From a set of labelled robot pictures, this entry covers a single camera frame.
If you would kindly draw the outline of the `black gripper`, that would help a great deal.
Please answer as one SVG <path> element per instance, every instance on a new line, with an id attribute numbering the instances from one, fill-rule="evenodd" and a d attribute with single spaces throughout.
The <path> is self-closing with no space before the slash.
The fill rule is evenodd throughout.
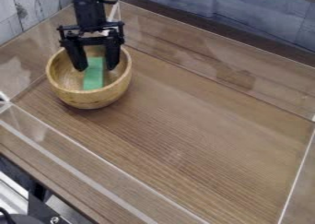
<path id="1" fill-rule="evenodd" d="M 60 45 L 65 48 L 73 68 L 86 69 L 85 45 L 105 45 L 106 69 L 118 64 L 120 45 L 124 43 L 124 23 L 109 21 L 104 6 L 114 5 L 118 0 L 72 0 L 76 23 L 57 27 Z"/>

